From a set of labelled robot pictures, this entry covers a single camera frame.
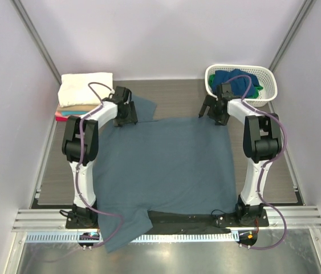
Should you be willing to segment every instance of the blue cloth in basket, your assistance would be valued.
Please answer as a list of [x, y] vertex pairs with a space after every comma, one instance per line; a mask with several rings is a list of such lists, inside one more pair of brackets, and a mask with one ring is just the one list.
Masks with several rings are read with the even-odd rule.
[[[238, 68], [233, 71], [225, 71], [225, 70], [215, 71], [215, 78], [213, 79], [212, 86], [211, 86], [212, 93], [216, 94], [216, 87], [219, 84], [225, 83], [227, 80], [238, 75], [248, 75], [251, 77], [252, 85], [250, 87], [250, 90], [247, 93], [247, 97], [253, 96], [255, 93], [254, 86], [259, 86], [258, 78], [254, 74], [244, 72]], [[232, 80], [230, 84], [234, 95], [242, 96], [245, 93], [247, 86], [249, 85], [249, 79], [245, 77], [240, 77], [235, 80]]]

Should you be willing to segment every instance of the white backdrop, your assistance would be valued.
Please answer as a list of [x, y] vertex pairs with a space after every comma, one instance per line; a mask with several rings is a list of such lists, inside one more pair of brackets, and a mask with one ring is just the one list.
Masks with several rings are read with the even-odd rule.
[[202, 78], [268, 67], [303, 0], [22, 0], [59, 72]]
[[321, 1], [303, 22], [275, 77], [273, 105], [288, 130], [303, 197], [321, 214]]
[[0, 0], [0, 273], [17, 211], [31, 202], [57, 90], [11, 3]]

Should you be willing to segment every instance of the plastic basket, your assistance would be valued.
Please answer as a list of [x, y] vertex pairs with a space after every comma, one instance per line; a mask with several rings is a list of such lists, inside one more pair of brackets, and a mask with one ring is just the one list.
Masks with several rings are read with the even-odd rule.
[[245, 72], [249, 72], [254, 74], [258, 80], [259, 84], [263, 87], [261, 91], [259, 91], [259, 96], [255, 99], [245, 99], [250, 105], [254, 107], [262, 107], [267, 102], [272, 101], [278, 93], [277, 90], [277, 83], [275, 82], [275, 78], [273, 73], [265, 68], [265, 67], [258, 67], [258, 66], [242, 66], [242, 65], [223, 65], [223, 64], [216, 64], [209, 66], [206, 70], [205, 74], [205, 85], [207, 93], [213, 97], [216, 97], [212, 93], [211, 87], [208, 85], [208, 78], [210, 75], [214, 74], [216, 70], [226, 70], [231, 71], [234, 69], [240, 69]]

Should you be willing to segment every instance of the dark blue cloth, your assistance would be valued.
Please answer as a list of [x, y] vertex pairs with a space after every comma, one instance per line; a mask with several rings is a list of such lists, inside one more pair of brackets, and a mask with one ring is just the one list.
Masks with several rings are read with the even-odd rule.
[[[124, 224], [105, 244], [114, 251], [152, 228], [148, 211], [210, 214], [234, 211], [234, 162], [227, 127], [204, 117], [153, 120], [156, 105], [133, 96], [137, 125], [108, 124], [99, 136], [93, 187], [99, 210]], [[119, 218], [98, 216], [106, 239]]]
[[[246, 96], [247, 97], [253, 96], [255, 93], [254, 86], [259, 86], [258, 78], [254, 74], [251, 74], [251, 73], [239, 70], [239, 69], [236, 69], [233, 71], [217, 70], [215, 72], [215, 78], [213, 79], [212, 86], [211, 86], [212, 93], [216, 94], [216, 87], [219, 84], [225, 83], [227, 80], [231, 79], [232, 77], [238, 76], [238, 75], [248, 75], [251, 77], [252, 85], [251, 85], [250, 90]], [[249, 85], [249, 79], [247, 79], [246, 77], [240, 77], [235, 80], [232, 80], [230, 82], [230, 84], [231, 84], [231, 89], [233, 90], [234, 95], [242, 96], [245, 93], [245, 91]]]

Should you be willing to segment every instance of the folded white towel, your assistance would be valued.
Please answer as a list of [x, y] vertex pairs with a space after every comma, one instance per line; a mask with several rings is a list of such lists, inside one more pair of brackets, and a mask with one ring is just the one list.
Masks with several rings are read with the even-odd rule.
[[[99, 104], [99, 99], [88, 87], [90, 82], [99, 82], [113, 88], [112, 73], [97, 72], [85, 74], [63, 74], [62, 85], [58, 97], [61, 107], [76, 106], [79, 104]], [[111, 91], [99, 84], [91, 87], [103, 99], [108, 97]]]

